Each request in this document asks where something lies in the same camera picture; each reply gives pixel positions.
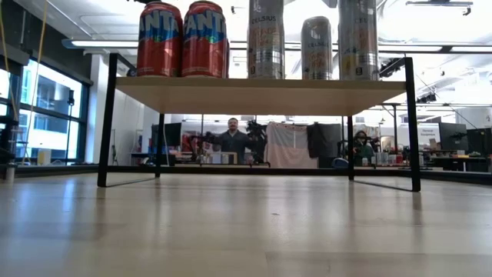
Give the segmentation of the white Celsius drink can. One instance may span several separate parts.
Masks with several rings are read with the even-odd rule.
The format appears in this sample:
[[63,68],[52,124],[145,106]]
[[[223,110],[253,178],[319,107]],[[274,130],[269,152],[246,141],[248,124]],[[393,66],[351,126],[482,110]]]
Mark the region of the white Celsius drink can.
[[284,79],[284,0],[250,0],[248,77]]
[[301,29],[302,78],[330,80],[333,70],[331,23],[324,16],[304,21]]
[[340,79],[378,81],[376,0],[340,0],[338,11]]

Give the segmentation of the Fanta soda can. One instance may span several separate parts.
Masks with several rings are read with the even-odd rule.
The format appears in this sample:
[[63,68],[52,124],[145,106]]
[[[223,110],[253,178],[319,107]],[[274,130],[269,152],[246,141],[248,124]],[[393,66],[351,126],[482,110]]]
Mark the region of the Fanta soda can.
[[177,7],[149,2],[139,19],[137,76],[178,77],[183,20]]
[[225,78],[228,40],[221,6],[206,0],[193,2],[183,29],[181,76]]

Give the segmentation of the person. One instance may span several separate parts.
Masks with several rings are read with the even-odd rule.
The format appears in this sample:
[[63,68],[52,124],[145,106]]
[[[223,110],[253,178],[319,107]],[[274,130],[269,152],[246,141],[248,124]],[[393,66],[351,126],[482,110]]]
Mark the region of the person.
[[215,140],[223,152],[234,152],[237,155],[238,164],[244,164],[245,149],[251,148],[253,140],[247,134],[238,129],[238,120],[228,120],[228,130],[220,134]]
[[354,164],[356,166],[362,166],[363,160],[368,162],[375,156],[374,149],[372,147],[372,138],[367,135],[366,132],[360,130],[354,135]]

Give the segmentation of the white hanging sheet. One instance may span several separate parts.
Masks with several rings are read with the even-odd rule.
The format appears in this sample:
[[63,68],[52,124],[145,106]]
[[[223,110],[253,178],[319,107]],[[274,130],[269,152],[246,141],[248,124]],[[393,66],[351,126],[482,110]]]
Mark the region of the white hanging sheet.
[[264,158],[273,169],[316,169],[317,159],[309,156],[306,126],[269,122]]

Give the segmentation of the black hanging cloth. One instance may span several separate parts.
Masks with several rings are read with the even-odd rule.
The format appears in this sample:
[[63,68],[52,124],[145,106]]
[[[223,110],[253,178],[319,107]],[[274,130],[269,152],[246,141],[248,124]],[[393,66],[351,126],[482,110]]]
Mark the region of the black hanging cloth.
[[341,140],[341,125],[339,124],[315,122],[307,127],[307,149],[312,159],[337,157],[337,144]]

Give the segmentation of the black computer monitor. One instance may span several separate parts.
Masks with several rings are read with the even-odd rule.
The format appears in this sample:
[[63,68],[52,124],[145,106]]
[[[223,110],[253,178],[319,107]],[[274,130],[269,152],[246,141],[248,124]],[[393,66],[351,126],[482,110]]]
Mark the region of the black computer monitor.
[[[181,123],[165,124],[163,134],[164,145],[178,147],[181,145]],[[151,147],[156,148],[158,144],[158,125],[151,126]]]
[[468,151],[481,156],[492,155],[492,128],[467,130]]
[[467,127],[464,124],[439,123],[440,146],[442,150],[467,151]]

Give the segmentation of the linear ceiling light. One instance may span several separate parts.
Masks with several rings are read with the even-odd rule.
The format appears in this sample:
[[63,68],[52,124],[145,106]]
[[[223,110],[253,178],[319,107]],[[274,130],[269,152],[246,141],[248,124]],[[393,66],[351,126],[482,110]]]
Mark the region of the linear ceiling light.
[[[61,43],[64,47],[73,49],[130,49],[138,47],[137,41],[62,39]],[[383,53],[492,55],[492,45],[379,44],[378,50]]]

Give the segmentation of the black tripod stand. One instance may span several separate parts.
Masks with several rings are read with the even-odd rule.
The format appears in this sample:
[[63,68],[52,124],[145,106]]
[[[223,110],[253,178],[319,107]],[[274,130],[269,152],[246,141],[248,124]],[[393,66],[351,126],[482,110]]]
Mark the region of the black tripod stand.
[[71,118],[72,118],[72,110],[75,105],[74,91],[70,90],[68,94],[68,132],[67,132],[67,142],[66,142],[66,150],[65,150],[65,164],[68,164],[68,154],[70,148],[70,136],[71,136]]

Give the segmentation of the dark background desk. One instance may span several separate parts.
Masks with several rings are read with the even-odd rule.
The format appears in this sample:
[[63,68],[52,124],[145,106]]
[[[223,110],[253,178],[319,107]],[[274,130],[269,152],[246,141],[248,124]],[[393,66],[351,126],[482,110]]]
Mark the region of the dark background desk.
[[431,156],[427,165],[454,172],[489,172],[492,159],[490,157],[470,155]]

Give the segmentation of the wooden shelf with black frame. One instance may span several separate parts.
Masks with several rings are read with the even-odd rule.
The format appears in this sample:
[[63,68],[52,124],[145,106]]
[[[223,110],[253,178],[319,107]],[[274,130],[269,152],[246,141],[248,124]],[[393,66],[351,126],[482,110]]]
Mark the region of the wooden shelf with black frame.
[[399,58],[386,71],[404,67],[402,82],[275,80],[240,78],[119,77],[118,63],[129,61],[111,53],[105,99],[97,185],[107,187],[111,125],[116,91],[124,92],[154,109],[160,118],[167,114],[240,115],[328,115],[344,116],[347,127],[353,117],[384,101],[406,94],[408,133],[411,148],[411,189],[421,190],[417,139],[417,109],[412,58]]

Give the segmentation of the black aluminium table frame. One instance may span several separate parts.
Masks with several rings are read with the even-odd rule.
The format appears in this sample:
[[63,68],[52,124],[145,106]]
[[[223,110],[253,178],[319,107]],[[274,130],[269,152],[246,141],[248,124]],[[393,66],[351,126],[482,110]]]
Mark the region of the black aluminium table frame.
[[[98,172],[97,165],[69,165],[69,166],[21,166],[15,168],[16,178],[30,178],[54,175],[77,175]],[[271,169],[268,167],[249,166],[188,166],[162,167],[163,174],[213,174],[213,175],[294,175],[294,176],[346,176],[345,169]],[[409,169],[356,169],[356,177],[411,177]],[[450,172],[424,171],[420,173],[422,179],[442,182],[459,182],[474,185],[492,186],[492,173],[482,172]]]

